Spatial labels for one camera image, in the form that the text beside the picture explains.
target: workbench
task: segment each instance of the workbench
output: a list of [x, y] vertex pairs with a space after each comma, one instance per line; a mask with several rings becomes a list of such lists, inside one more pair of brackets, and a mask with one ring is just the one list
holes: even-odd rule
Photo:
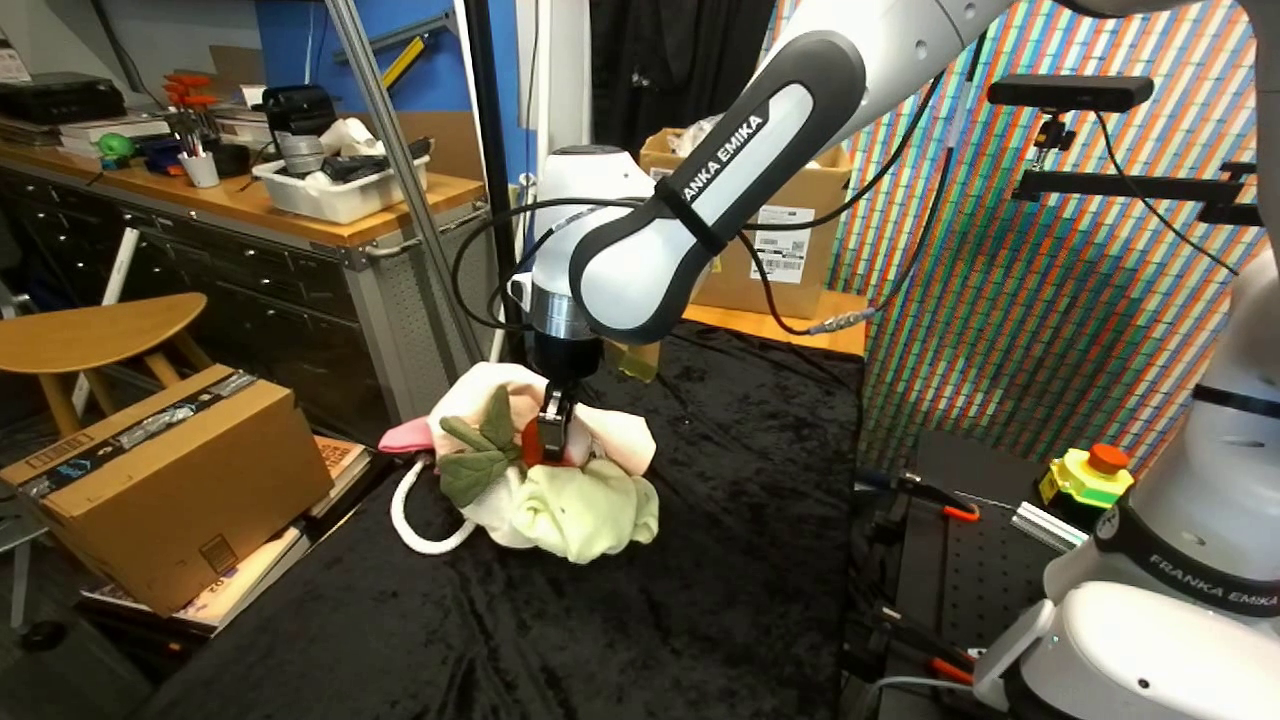
[[[477, 215], [482, 181], [429, 174], [438, 235], [453, 255], [455, 227]], [[320, 224], [272, 207], [252, 175], [215, 187], [147, 170], [99, 170], [59, 147], [0, 147], [0, 207], [27, 255], [27, 294], [45, 304], [202, 289], [209, 313], [197, 341], [209, 355], [297, 389], [317, 425], [386, 430], [420, 417], [470, 368], [450, 299], [429, 280], [429, 245], [407, 207], [352, 224]]]

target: metal pole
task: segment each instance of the metal pole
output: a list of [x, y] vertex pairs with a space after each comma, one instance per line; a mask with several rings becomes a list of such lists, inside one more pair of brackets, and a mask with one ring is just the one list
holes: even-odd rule
[[[474, 334], [474, 325], [462, 315], [462, 310], [450, 299], [450, 255], [445, 255], [445, 245], [441, 245], [441, 234], [438, 234], [438, 222], [434, 222], [434, 207], [429, 207], [429, 195], [425, 195], [425, 184], [420, 184], [420, 174], [414, 165], [414, 152], [407, 152], [407, 142], [405, 142], [405, 127], [400, 127], [400, 115], [392, 108], [392, 98], [386, 92], [386, 81], [380, 81], [380, 69], [375, 69], [375, 56], [371, 56], [371, 46], [367, 46], [367, 32], [359, 23], [359, 11], [357, 11], [357, 0], [323, 0], [328, 16], [331, 16], [331, 29], [347, 54], [347, 64], [359, 81], [359, 92], [367, 99], [367, 111], [371, 111], [371, 123], [390, 147], [390, 162], [405, 184], [405, 200], [407, 200], [407, 215], [414, 215], [414, 234], [429, 245], [429, 266], [434, 266], [434, 289], [438, 299], [450, 310], [450, 322], [470, 351], [470, 361], [482, 361], [482, 341]], [[438, 325], [438, 337], [445, 343], [441, 361], [453, 378], [462, 378], [453, 368], [453, 351], [450, 351], [450, 330], [441, 322], [441, 310], [434, 310], [429, 299], [429, 315]]]

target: chair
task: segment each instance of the chair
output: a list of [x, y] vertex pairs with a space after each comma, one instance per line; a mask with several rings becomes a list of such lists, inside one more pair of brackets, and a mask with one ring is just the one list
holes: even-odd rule
[[177, 294], [104, 310], [12, 315], [0, 322], [0, 374], [35, 378], [58, 431], [72, 437], [79, 417], [66, 381], [85, 378], [104, 413], [122, 407], [99, 378], [112, 363], [146, 361], [161, 385], [177, 385], [180, 374], [167, 363], [163, 343], [177, 341], [197, 363], [209, 363], [186, 337], [205, 304], [205, 294]]

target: white robot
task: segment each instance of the white robot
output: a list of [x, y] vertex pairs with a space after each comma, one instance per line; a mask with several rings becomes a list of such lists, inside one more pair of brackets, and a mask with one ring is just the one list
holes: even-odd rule
[[[1188, 0], [1061, 0], [1089, 16]], [[1258, 32], [1258, 204], [1280, 255], [1280, 4], [1242, 0]], [[539, 195], [569, 204], [524, 310], [557, 343], [659, 341], [699, 270], [820, 147], [886, 115], [953, 64], [1009, 0], [800, 0], [784, 35], [699, 147], [659, 184], [623, 155], [562, 155]], [[571, 413], [571, 374], [552, 407]], [[1177, 454], [1107, 514], [1094, 545], [1045, 574], [975, 663], [974, 697], [1009, 710], [1009, 680], [1067, 716], [1280, 711], [1280, 285], [1236, 299]]]

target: cabinet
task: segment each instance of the cabinet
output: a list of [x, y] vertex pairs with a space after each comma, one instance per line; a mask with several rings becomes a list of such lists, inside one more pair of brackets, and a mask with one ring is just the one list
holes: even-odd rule
[[317, 245], [317, 224], [282, 222], [264, 207], [219, 215], [215, 200], [157, 195], [87, 170], [12, 170], [0, 162], [0, 211], [21, 242], [21, 289], [41, 310], [97, 304], [123, 227], [136, 227], [123, 297], [161, 297], [180, 289], [209, 294], [197, 341], [212, 361], [288, 385], [313, 425], [371, 441], [392, 421], [434, 407], [450, 389], [441, 341], [425, 313], [425, 248]]

